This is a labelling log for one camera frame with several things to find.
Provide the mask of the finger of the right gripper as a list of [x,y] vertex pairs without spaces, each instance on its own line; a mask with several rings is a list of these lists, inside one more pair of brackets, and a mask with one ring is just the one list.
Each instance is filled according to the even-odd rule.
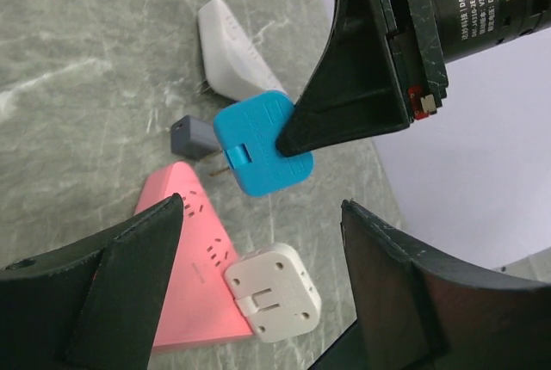
[[380,0],[335,0],[325,50],[275,142],[283,156],[409,126],[386,34]]

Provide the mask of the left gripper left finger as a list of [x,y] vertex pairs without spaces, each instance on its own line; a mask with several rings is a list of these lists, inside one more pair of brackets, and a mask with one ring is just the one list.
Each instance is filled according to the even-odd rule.
[[145,369],[183,226],[179,194],[1,270],[3,369]]

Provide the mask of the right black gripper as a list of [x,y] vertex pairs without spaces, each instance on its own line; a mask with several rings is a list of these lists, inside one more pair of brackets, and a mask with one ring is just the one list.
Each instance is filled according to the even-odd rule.
[[447,64],[550,26],[550,0],[380,0],[390,91],[375,96],[378,123],[435,114],[449,88]]

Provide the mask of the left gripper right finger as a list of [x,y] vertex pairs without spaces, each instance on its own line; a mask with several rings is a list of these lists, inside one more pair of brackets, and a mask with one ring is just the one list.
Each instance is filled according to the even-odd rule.
[[460,260],[353,200],[341,209],[356,321],[315,368],[549,368],[549,284]]

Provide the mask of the pink triangular power strip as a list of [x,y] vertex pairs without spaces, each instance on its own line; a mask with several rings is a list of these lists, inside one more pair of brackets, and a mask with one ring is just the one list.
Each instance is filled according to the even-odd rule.
[[183,226],[152,352],[161,354],[253,336],[224,280],[239,259],[193,168],[176,162],[149,175],[136,214],[173,194],[183,199]]

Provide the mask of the blue square plug adapter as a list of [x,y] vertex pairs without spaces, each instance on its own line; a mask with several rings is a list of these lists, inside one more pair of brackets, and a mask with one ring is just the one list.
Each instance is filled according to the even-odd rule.
[[214,134],[240,189],[262,197],[304,182],[313,172],[310,152],[283,156],[276,140],[294,111],[293,102],[271,90],[221,109]]

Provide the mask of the white square plug adapter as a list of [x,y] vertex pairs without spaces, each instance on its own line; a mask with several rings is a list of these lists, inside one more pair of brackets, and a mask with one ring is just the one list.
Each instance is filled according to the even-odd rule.
[[265,343],[309,333],[319,325],[322,300],[299,253],[273,243],[230,265],[224,278],[240,313]]

